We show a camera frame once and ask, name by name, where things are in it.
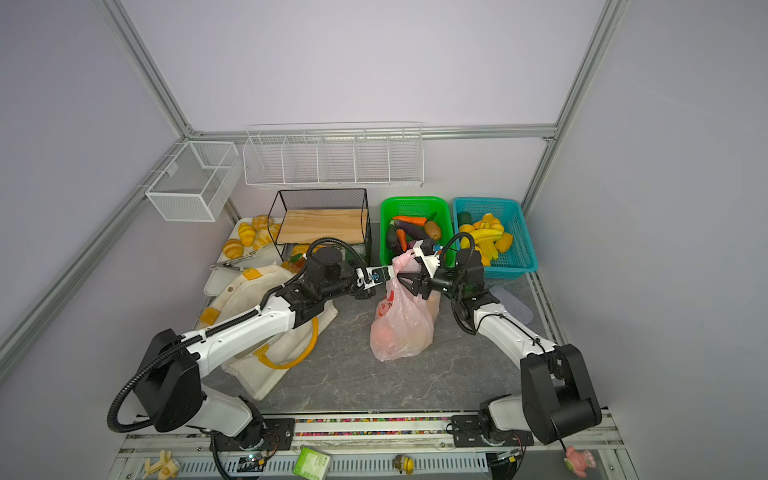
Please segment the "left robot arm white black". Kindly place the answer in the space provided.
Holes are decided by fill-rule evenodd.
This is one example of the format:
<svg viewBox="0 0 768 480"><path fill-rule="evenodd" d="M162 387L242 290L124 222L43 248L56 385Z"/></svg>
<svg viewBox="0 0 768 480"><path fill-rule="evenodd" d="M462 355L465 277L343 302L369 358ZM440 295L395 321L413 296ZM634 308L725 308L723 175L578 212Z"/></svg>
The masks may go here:
<svg viewBox="0 0 768 480"><path fill-rule="evenodd" d="M158 333L112 401L108 428L129 433L189 427L231 438L242 449L260 446L267 426L257 407L202 380L236 355L318 317L328 301L346 295L370 298L392 278L389 266L367 267L359 255L343 260L341 252L350 248L339 239L321 238L310 245L301 270L269 289L254 307L183 335L171 329Z"/></svg>

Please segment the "green small box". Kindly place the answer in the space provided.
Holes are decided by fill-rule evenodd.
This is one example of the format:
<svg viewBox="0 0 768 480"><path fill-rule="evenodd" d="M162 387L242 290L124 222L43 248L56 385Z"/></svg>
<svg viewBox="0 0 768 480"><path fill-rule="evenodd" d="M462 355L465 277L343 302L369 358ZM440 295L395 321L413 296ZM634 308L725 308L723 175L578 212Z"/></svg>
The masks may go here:
<svg viewBox="0 0 768 480"><path fill-rule="evenodd" d="M303 447L292 473L307 480L325 480L331 469L332 457L309 447Z"/></svg>

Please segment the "croissant bread middle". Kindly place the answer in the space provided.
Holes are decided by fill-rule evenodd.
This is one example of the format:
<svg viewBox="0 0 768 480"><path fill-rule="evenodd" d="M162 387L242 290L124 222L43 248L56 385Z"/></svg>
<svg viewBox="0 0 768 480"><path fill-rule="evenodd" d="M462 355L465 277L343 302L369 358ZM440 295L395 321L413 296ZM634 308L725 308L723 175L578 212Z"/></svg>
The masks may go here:
<svg viewBox="0 0 768 480"><path fill-rule="evenodd" d="M245 248L250 248L257 237L257 233L250 223L243 222L238 226L238 237Z"/></svg>

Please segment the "yellow toy banana pieces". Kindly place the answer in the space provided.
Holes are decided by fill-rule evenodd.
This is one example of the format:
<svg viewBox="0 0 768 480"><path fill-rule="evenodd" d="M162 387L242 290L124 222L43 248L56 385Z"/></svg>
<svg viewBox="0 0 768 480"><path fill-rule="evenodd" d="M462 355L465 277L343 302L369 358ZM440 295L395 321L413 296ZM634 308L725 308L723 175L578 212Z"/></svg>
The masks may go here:
<svg viewBox="0 0 768 480"><path fill-rule="evenodd" d="M180 472L180 463L173 458L170 450L161 450L158 459L153 462L145 458L143 464L143 479L155 475L158 480L175 479Z"/></svg>

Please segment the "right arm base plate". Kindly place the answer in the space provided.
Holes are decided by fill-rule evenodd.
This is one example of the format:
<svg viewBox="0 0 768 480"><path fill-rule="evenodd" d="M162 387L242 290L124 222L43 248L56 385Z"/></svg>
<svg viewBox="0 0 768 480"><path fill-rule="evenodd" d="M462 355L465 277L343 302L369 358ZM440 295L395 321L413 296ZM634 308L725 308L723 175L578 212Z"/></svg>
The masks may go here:
<svg viewBox="0 0 768 480"><path fill-rule="evenodd" d="M459 448L534 445L533 434L526 430L484 431L478 414L452 416L446 426L446 432L452 436L454 445Z"/></svg>

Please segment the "brown potato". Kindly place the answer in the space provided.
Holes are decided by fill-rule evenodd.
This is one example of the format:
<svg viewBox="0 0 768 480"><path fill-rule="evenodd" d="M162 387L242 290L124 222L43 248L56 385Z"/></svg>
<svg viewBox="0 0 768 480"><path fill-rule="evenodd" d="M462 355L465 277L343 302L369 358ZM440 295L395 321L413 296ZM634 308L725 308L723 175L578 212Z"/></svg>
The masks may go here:
<svg viewBox="0 0 768 480"><path fill-rule="evenodd" d="M432 221L427 221L423 226L424 232L428 235L430 239L432 239L435 242L439 242L442 239L443 233L440 226Z"/></svg>

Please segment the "white mesh wall box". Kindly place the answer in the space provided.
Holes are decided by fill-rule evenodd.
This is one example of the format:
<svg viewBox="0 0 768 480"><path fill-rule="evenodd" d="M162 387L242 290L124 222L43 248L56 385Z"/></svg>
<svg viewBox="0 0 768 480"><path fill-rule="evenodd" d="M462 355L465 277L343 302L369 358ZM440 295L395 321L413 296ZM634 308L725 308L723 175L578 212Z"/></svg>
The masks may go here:
<svg viewBox="0 0 768 480"><path fill-rule="evenodd" d="M170 156L145 196L166 221L214 222L242 174L235 143L189 140Z"/></svg>

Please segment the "dark purple eggplant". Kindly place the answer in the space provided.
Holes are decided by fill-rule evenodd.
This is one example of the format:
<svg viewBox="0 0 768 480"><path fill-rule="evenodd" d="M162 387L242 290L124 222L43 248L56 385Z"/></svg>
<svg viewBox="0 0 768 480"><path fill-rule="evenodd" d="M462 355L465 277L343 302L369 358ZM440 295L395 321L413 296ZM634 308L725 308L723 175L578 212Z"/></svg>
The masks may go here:
<svg viewBox="0 0 768 480"><path fill-rule="evenodd" d="M413 240L429 240L430 239L430 236L428 235L428 233L424 230L423 227L419 225L408 223L402 220L392 220L391 224L397 230L403 230L404 233L407 236L411 237Z"/></svg>

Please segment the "croissant bread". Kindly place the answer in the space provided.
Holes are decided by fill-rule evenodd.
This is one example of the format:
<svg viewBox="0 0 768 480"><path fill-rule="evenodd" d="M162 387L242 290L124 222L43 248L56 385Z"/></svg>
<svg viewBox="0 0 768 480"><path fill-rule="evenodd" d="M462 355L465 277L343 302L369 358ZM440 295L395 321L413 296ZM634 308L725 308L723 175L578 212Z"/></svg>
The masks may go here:
<svg viewBox="0 0 768 480"><path fill-rule="evenodd" d="M250 248L257 237L257 233L250 223L243 222L238 226L238 237L245 248Z"/></svg>
<svg viewBox="0 0 768 480"><path fill-rule="evenodd" d="M245 254L245 247L238 239L229 239L222 246L222 254L226 259L233 260L242 257Z"/></svg>
<svg viewBox="0 0 768 480"><path fill-rule="evenodd" d="M252 244L254 251L273 244L279 235L281 224L274 221L269 215L259 215L254 217L251 226L255 230L255 239Z"/></svg>

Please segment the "grey oval pad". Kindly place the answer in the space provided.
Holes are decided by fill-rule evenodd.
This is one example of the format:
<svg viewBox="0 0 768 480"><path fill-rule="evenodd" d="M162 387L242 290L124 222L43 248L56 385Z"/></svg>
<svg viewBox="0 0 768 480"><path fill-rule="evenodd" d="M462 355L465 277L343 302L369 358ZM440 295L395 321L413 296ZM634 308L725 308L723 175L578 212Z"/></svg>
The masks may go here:
<svg viewBox="0 0 768 480"><path fill-rule="evenodd" d="M507 312L524 325L529 325L534 318L533 311L513 293L500 285L490 288L490 293L499 300Z"/></svg>

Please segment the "pink plastic grocery bag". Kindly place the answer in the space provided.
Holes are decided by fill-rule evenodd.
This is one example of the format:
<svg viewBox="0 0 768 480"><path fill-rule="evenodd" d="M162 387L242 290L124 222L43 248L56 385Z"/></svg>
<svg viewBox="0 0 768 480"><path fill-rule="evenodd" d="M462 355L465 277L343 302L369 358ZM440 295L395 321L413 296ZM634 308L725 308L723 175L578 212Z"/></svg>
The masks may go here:
<svg viewBox="0 0 768 480"><path fill-rule="evenodd" d="M381 362L417 356L431 345L441 300L437 291L414 296L397 279L397 273L420 272L413 250L395 257L392 267L395 275L386 282L370 333L372 353Z"/></svg>

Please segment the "pink toy figure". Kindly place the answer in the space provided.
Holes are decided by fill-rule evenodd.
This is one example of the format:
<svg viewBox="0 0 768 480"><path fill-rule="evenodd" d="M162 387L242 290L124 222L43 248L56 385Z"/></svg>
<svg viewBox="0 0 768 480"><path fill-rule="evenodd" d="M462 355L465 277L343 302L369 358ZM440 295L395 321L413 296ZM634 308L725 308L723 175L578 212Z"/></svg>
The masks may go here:
<svg viewBox="0 0 768 480"><path fill-rule="evenodd" d="M573 446L566 448L564 463L566 468L580 479L586 479L587 471L597 467L595 457L589 450L579 451Z"/></svg>

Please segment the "white canvas tote bag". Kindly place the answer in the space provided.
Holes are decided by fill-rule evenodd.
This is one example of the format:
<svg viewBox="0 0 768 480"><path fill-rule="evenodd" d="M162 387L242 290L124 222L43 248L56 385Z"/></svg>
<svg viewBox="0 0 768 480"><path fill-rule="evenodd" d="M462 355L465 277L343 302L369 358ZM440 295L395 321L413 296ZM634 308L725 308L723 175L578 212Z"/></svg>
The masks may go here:
<svg viewBox="0 0 768 480"><path fill-rule="evenodd" d="M277 265L250 268L236 275L203 310L197 326L212 326L248 310L258 304L268 289L291 277L290 271ZM274 335L251 350L236 355L224 363L223 370L237 378L251 398L261 401L289 369L309 356L318 336L337 315L333 302L327 301L322 313L312 321L287 333Z"/></svg>

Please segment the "orange carrot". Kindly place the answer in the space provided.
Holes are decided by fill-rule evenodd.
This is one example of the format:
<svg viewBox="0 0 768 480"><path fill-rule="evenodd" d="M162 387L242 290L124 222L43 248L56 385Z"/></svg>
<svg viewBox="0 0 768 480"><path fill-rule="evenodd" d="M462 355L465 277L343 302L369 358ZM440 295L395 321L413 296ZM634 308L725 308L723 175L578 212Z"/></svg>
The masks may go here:
<svg viewBox="0 0 768 480"><path fill-rule="evenodd" d="M428 219L425 217L414 217L414 216L403 216L403 215L394 216L392 220L396 222L407 223L410 225L416 225L419 227L423 227L428 221Z"/></svg>

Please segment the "teal plastic basket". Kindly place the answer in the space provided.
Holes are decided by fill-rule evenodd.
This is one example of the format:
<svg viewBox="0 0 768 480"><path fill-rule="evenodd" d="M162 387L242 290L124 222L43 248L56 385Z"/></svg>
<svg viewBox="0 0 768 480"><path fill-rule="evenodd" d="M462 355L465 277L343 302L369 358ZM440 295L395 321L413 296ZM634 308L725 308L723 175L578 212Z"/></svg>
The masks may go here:
<svg viewBox="0 0 768 480"><path fill-rule="evenodd" d="M488 279L517 279L525 274L534 273L539 268L533 242L525 222L522 208L511 199L485 197L458 197L453 200L454 230L471 221L488 222L489 215L500 221L504 233L512 237L505 252L499 252L497 259L491 259L485 266Z"/></svg>

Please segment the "small yellow round toy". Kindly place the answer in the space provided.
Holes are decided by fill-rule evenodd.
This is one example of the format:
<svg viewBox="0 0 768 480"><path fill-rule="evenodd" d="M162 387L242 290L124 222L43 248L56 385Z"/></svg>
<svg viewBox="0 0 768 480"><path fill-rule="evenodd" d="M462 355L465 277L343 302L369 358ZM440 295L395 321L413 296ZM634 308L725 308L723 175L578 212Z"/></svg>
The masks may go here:
<svg viewBox="0 0 768 480"><path fill-rule="evenodd" d="M408 455L397 455L393 459L393 468L399 473L410 476L415 471L415 460Z"/></svg>

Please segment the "green plastic basket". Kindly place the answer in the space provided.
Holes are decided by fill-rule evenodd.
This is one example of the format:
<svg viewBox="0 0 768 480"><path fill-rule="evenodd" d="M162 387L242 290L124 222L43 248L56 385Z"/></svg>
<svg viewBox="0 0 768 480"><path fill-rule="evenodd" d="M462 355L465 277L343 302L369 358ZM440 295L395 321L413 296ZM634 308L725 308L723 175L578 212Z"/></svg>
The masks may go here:
<svg viewBox="0 0 768 480"><path fill-rule="evenodd" d="M386 245L386 234L389 222L394 216L431 217L441 228L442 239L439 243L445 246L454 235L451 211L448 203L435 196L399 196L384 200L380 206L379 227L379 263L390 265L392 251Z"/></svg>

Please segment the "croissant bread front left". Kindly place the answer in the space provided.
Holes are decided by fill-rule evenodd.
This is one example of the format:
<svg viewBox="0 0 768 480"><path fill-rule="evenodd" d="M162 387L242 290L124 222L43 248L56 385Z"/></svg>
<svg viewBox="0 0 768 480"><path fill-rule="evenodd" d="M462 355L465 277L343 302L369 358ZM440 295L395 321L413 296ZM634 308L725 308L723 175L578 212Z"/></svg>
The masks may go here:
<svg viewBox="0 0 768 480"><path fill-rule="evenodd" d="M245 254L245 247L238 239L229 239L222 246L222 254L226 259L233 260L242 257Z"/></svg>

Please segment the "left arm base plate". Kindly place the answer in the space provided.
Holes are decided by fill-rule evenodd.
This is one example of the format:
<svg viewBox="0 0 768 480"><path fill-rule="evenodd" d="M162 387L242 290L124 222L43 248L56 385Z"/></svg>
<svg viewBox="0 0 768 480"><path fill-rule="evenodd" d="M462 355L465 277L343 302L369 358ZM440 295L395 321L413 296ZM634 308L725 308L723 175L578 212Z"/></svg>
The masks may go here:
<svg viewBox="0 0 768 480"><path fill-rule="evenodd" d="M235 437L214 432L212 438L217 449L223 452L287 451L291 449L295 426L293 417L266 418L255 423L254 429Z"/></svg>

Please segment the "croissant bread right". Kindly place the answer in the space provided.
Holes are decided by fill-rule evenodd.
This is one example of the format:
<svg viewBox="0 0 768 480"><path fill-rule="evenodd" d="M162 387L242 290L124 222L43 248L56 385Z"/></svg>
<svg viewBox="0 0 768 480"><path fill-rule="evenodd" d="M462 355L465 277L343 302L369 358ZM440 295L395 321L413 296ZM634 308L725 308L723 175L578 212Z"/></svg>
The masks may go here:
<svg viewBox="0 0 768 480"><path fill-rule="evenodd" d="M273 244L279 235L281 224L274 221L269 215L259 215L254 217L251 226L255 230L255 239L252 244L254 251Z"/></svg>

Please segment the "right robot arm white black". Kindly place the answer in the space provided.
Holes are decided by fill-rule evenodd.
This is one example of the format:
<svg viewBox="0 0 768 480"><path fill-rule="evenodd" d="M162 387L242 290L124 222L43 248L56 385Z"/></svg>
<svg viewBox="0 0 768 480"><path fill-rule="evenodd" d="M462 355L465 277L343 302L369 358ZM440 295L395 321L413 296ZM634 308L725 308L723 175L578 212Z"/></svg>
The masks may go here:
<svg viewBox="0 0 768 480"><path fill-rule="evenodd" d="M520 394L488 400L478 411L483 439L497 445L518 431L528 431L543 444L562 444L568 436L599 425L600 402L578 348L557 344L517 320L484 282L484 266L472 247L444 262L444 250L418 240L413 254L416 273L397 279L413 294L433 291L448 297L454 320L470 335L489 339L517 366Z"/></svg>

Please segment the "yellow banana bunch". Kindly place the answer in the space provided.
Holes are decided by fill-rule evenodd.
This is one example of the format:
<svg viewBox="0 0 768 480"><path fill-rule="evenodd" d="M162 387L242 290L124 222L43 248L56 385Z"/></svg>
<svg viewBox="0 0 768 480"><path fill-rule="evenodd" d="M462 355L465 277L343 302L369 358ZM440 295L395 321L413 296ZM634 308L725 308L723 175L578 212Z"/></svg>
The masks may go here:
<svg viewBox="0 0 768 480"><path fill-rule="evenodd" d="M515 237L502 225L501 220L491 213L486 213L476 222L462 212L459 219L459 231L471 235L475 242L474 249L481 254L485 266L499 260L514 244Z"/></svg>

